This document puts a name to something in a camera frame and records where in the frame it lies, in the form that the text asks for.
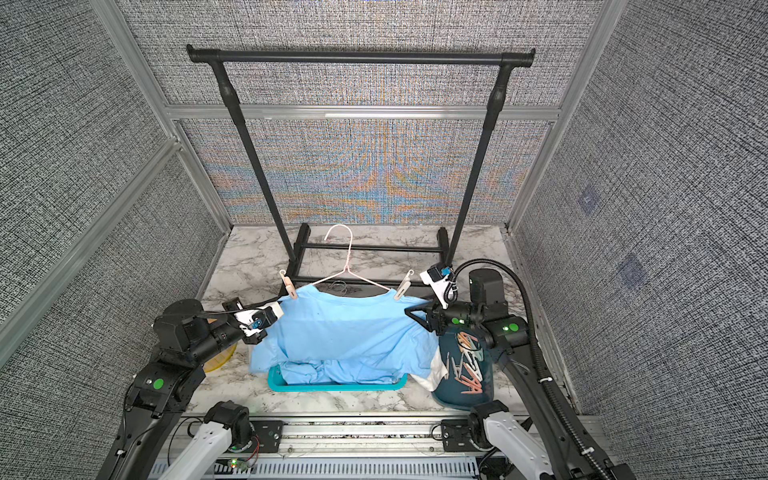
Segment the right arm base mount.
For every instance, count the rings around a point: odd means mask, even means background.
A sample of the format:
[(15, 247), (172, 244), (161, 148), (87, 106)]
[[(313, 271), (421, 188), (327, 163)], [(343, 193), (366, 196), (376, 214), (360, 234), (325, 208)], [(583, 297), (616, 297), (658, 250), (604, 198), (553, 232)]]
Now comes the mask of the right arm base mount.
[(443, 419), (430, 430), (430, 437), (448, 453), (479, 452), (473, 443), (467, 419)]

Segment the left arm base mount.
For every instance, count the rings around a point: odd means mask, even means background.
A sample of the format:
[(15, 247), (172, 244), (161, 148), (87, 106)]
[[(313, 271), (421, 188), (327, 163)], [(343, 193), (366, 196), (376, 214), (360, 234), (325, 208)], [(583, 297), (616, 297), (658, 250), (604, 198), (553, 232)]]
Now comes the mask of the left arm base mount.
[(250, 433), (244, 437), (244, 443), (232, 445), (227, 452), (238, 455), (277, 453), (283, 437), (285, 423), (281, 420), (251, 420)]

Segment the pink clothespin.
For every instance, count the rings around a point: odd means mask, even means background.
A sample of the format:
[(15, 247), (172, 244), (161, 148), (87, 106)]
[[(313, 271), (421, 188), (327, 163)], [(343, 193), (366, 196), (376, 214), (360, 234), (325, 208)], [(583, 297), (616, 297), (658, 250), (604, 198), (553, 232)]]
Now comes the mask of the pink clothespin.
[(280, 270), (279, 276), (283, 282), (286, 295), (291, 299), (296, 300), (298, 298), (297, 290), (287, 271), (285, 269)]

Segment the pink clothes hanger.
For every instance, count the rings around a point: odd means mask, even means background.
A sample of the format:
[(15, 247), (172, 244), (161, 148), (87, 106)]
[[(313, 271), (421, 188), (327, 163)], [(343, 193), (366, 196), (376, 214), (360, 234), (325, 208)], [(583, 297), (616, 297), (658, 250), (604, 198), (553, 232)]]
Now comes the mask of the pink clothes hanger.
[[(332, 244), (328, 239), (333, 232), (345, 232), (347, 240), (342, 244)], [(304, 254), (309, 250), (339, 250), (345, 252), (344, 264), (340, 269), (325, 276), (307, 276), (301, 273), (300, 253)], [(366, 278), (352, 270), (352, 259), (354, 251), (354, 234), (352, 229), (345, 224), (334, 224), (330, 226), (323, 238), (323, 241), (317, 245), (310, 244), (308, 240), (297, 239), (295, 245), (296, 272), (292, 277), (300, 286), (312, 285), (324, 293), (338, 294), (347, 296), (349, 294), (371, 293), (374, 288), (383, 292), (393, 291), (391, 281), (372, 280)]]

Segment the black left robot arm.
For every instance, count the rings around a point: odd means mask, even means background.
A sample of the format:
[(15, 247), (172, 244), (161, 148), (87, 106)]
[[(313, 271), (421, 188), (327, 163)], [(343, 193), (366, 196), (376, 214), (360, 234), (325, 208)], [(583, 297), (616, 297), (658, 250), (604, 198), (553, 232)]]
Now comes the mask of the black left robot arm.
[[(247, 307), (234, 301), (222, 312), (208, 312), (194, 299), (167, 307), (154, 320), (158, 342), (127, 389), (121, 424), (98, 478), (149, 478), (206, 377), (205, 364), (242, 340), (260, 343), (282, 315), (276, 301)], [(247, 407), (220, 401), (161, 476), (201, 479), (227, 453), (235, 456), (233, 466), (251, 467), (259, 455), (278, 451), (282, 430), (281, 421), (252, 421)]]

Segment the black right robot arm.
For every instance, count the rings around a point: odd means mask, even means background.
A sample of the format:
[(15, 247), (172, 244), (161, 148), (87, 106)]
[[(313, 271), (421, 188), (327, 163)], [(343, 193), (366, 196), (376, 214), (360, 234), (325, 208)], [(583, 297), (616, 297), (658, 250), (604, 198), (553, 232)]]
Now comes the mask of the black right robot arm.
[[(449, 325), (465, 326), (486, 348), (495, 368), (512, 383), (537, 433), (531, 435), (499, 401), (473, 407), (472, 442), (485, 454), (478, 473), (485, 479), (632, 479), (625, 464), (611, 460), (568, 403), (548, 367), (537, 338), (531, 302), (520, 277), (491, 259), (464, 262), (449, 274), (470, 272), (470, 298), (442, 305), (440, 295), (405, 313), (442, 336)], [(488, 463), (501, 454), (496, 474)]]

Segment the beige clothespin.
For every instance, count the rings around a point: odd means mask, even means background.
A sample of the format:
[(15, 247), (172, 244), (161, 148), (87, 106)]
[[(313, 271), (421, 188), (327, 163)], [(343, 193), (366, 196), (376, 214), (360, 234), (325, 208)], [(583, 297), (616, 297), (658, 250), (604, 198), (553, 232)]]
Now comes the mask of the beige clothespin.
[(405, 274), (404, 278), (402, 279), (402, 281), (398, 285), (397, 289), (395, 290), (394, 299), (396, 301), (401, 300), (406, 295), (406, 293), (408, 292), (409, 288), (412, 285), (411, 278), (412, 278), (413, 275), (414, 275), (414, 270), (413, 269), (409, 269), (407, 271), (407, 273)]

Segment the light blue t-shirt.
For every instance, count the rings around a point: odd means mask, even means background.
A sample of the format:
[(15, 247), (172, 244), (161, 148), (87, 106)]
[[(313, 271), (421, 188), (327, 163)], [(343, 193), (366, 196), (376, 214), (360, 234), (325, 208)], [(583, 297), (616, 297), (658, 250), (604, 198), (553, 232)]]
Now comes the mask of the light blue t-shirt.
[(389, 291), (339, 297), (314, 286), (284, 296), (284, 315), (252, 346), (249, 372), (280, 369), (289, 385), (390, 385), (411, 376), (429, 391), (447, 374), (438, 337), (405, 314), (426, 303)]

